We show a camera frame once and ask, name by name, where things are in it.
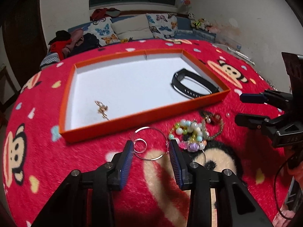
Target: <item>white pillow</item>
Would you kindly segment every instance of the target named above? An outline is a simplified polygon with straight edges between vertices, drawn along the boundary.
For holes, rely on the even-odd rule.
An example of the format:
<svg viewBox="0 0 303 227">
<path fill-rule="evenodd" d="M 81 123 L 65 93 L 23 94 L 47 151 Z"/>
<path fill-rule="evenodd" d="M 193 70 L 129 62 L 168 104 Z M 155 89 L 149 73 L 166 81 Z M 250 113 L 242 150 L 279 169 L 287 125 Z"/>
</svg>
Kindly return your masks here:
<svg viewBox="0 0 303 227">
<path fill-rule="evenodd" d="M 149 29 L 148 20 L 145 14 L 112 23 L 112 28 L 120 40 L 123 39 L 148 39 L 154 38 Z"/>
</svg>

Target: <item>red blanket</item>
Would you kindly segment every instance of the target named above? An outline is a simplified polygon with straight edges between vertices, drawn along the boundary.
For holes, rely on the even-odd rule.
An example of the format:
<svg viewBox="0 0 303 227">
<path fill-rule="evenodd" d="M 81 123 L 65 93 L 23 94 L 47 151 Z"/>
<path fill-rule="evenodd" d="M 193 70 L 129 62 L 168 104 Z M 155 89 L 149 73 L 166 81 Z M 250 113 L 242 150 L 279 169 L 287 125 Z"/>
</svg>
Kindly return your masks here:
<svg viewBox="0 0 303 227">
<path fill-rule="evenodd" d="M 259 131 L 238 127 L 237 113 L 277 117 L 280 112 L 269 105 L 243 104 L 239 94 L 259 93 L 268 84 L 244 61 L 212 46 L 192 40 L 191 44 L 174 44 L 164 40 L 141 40 L 88 51 L 65 59 L 31 78 L 22 88 L 6 131 L 3 169 L 4 187 L 12 216 L 19 227 L 32 223 L 49 197 L 73 169 L 95 170 L 113 154 L 122 151 L 134 129 L 97 139 L 67 144 L 58 134 L 60 104 L 73 64 L 100 55 L 149 48 L 183 48 L 216 73 L 231 92 L 222 103 L 205 108 L 222 115 L 225 128 L 217 141 L 234 149 L 243 166 L 242 179 L 268 217 L 276 214 L 273 179 L 284 152 L 273 149 Z M 164 133 L 181 119 L 200 119 L 198 111 L 178 115 L 152 125 Z M 209 127 L 215 133 L 217 126 Z M 152 131 L 142 132 L 151 156 L 165 151 L 163 138 Z M 286 170 L 277 181 L 277 197 L 282 204 L 289 185 Z M 189 195 L 178 190 L 168 156 L 155 162 L 133 159 L 126 187 L 114 194 L 117 226 L 186 226 Z"/>
</svg>

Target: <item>jewelry pile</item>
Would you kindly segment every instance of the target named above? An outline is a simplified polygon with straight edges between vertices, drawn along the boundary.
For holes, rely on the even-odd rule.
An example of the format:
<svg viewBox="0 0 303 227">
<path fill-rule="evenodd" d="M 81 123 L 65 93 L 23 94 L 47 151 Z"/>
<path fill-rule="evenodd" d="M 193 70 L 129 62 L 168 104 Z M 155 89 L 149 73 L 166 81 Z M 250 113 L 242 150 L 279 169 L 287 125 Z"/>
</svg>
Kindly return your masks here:
<svg viewBox="0 0 303 227">
<path fill-rule="evenodd" d="M 221 115 L 217 113 L 212 114 L 210 112 L 203 112 L 202 117 L 203 118 L 201 120 L 201 123 L 198 123 L 197 120 L 180 120 L 180 122 L 176 123 L 174 127 L 169 131 L 169 140 L 175 139 L 179 147 L 187 149 L 188 152 L 197 152 L 199 150 L 204 150 L 207 145 L 207 141 L 213 140 L 222 133 L 224 123 Z M 206 123 L 219 124 L 219 131 L 216 134 L 210 136 L 206 128 Z M 173 135 L 173 132 L 175 132 L 177 135 L 183 135 L 188 139 L 183 139 L 180 141 L 179 138 Z"/>
</svg>

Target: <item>pile of clothes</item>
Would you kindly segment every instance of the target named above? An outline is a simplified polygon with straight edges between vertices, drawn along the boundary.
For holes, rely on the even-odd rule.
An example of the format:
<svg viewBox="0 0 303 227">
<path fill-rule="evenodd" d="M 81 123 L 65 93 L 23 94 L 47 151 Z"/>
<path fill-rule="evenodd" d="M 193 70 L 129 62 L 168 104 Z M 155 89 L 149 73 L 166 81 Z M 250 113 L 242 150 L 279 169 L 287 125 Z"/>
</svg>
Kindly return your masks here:
<svg viewBox="0 0 303 227">
<path fill-rule="evenodd" d="M 41 70 L 67 57 L 100 47 L 99 39 L 90 33 L 83 35 L 82 28 L 71 33 L 64 30 L 57 31 L 56 37 L 48 45 L 50 45 L 49 52 L 40 64 Z"/>
</svg>

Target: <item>purple bead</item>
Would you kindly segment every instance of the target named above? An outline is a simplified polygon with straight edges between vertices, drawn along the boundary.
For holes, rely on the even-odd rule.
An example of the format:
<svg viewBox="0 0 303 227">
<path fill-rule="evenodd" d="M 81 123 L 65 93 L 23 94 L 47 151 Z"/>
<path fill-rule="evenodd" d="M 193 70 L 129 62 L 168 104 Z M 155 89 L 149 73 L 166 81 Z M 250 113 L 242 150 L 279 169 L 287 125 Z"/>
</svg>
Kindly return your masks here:
<svg viewBox="0 0 303 227">
<path fill-rule="evenodd" d="M 189 152 L 197 152 L 199 150 L 199 144 L 193 142 L 187 145 L 187 151 Z"/>
</svg>

